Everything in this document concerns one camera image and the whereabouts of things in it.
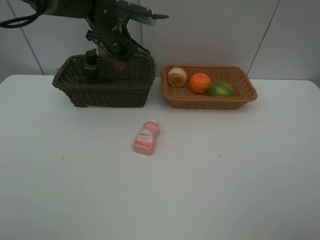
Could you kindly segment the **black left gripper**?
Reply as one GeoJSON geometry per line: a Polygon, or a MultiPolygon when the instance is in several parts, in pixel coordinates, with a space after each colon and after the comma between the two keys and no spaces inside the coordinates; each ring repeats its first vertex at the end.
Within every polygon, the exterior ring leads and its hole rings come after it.
{"type": "Polygon", "coordinates": [[[90,27],[87,40],[113,58],[149,57],[150,51],[137,43],[116,16],[98,15],[85,19],[90,27]]]}

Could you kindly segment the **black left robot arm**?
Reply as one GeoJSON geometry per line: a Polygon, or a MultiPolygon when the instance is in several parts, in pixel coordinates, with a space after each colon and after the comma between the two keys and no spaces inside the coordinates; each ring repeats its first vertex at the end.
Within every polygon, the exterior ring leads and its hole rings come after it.
{"type": "Polygon", "coordinates": [[[127,28],[129,20],[142,22],[152,16],[152,11],[140,5],[125,0],[27,0],[26,4],[34,14],[2,21],[0,26],[22,28],[42,15],[85,19],[90,27],[85,37],[106,58],[125,60],[150,55],[127,28]]]}

